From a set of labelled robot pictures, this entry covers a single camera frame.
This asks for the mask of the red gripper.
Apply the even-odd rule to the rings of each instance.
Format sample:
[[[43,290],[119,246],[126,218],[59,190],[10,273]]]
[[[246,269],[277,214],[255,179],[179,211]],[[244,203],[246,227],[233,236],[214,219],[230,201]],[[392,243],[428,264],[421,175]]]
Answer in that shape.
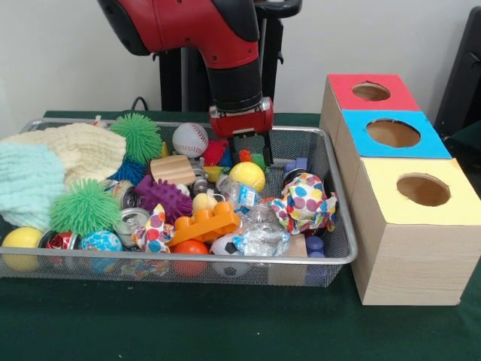
[[[273,102],[269,97],[263,97],[253,109],[240,113],[226,113],[217,106],[209,108],[210,125],[218,138],[228,138],[232,161],[237,162],[235,136],[245,133],[262,134],[264,138],[263,157],[266,165],[272,165],[270,130],[274,123]]]

